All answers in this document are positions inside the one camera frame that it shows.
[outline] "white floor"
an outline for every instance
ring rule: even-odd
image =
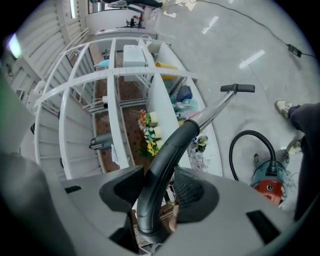
[[[180,3],[170,0],[168,5]],[[247,14],[268,26],[287,44],[304,53],[312,49],[294,21],[271,0],[215,0],[228,8]],[[285,149],[295,137],[301,137],[288,121],[274,109],[278,98],[293,104],[320,101],[320,70],[309,56],[298,58],[267,29],[234,11],[206,2],[182,4],[159,10],[154,20],[158,39],[172,43],[171,48],[188,70],[197,73],[197,86],[207,105],[223,95],[220,86],[253,84],[255,93],[238,93],[213,122],[221,154],[223,175],[233,179],[229,166],[229,146],[236,134],[256,130],[266,136],[275,150]],[[246,137],[234,148],[234,166],[239,178],[249,183],[254,165],[253,155],[266,151],[255,138]],[[288,170],[295,186],[302,155],[290,159]],[[292,213],[297,189],[289,189],[283,206]]]

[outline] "vacuum hose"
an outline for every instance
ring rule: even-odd
[[[170,234],[159,218],[161,203],[175,166],[199,133],[200,128],[196,122],[190,119],[185,121],[165,141],[145,174],[136,212],[138,231],[151,244],[163,242]]]
[[[244,135],[252,135],[252,136],[255,136],[257,137],[259,140],[261,140],[265,145],[266,147],[268,148],[269,152],[270,152],[270,164],[269,164],[269,168],[268,168],[268,174],[269,175],[275,175],[276,174],[276,153],[275,153],[275,150],[274,148],[272,147],[270,141],[265,137],[263,136],[261,133],[255,131],[255,130],[244,130],[242,132],[240,132],[237,136],[234,137],[234,139],[232,140],[231,142],[231,145],[230,145],[230,150],[229,150],[229,164],[230,164],[230,168],[231,168],[231,172],[232,172],[232,175],[234,177],[234,179],[236,181],[238,181],[238,176],[235,172],[235,168],[234,168],[234,162],[232,160],[232,156],[233,156],[233,151],[234,151],[234,146],[237,142],[237,140],[244,136]]]

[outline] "white wall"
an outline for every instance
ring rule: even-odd
[[[94,35],[99,30],[124,27],[134,15],[139,16],[140,13],[133,10],[105,10],[85,16],[85,24],[90,28],[90,34]]]

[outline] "person's leg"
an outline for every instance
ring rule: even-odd
[[[293,106],[287,101],[277,100],[275,108],[304,133],[300,143],[303,158],[295,210],[295,219],[298,220],[320,192],[320,103]]]
[[[155,0],[127,0],[126,2],[128,5],[142,4],[142,5],[156,7],[156,8],[161,8],[163,6],[162,2],[157,2]]]

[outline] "white sneaker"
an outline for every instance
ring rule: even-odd
[[[162,7],[161,8],[164,8],[164,7],[168,6],[168,0],[161,0],[161,3],[162,3]]]
[[[288,112],[289,109],[292,108],[294,105],[292,105],[290,102],[284,100],[284,99],[277,99],[274,103],[275,109],[284,117],[288,118]]]
[[[289,156],[294,156],[299,154],[302,151],[301,141],[302,139],[292,141],[285,150],[286,154]]]

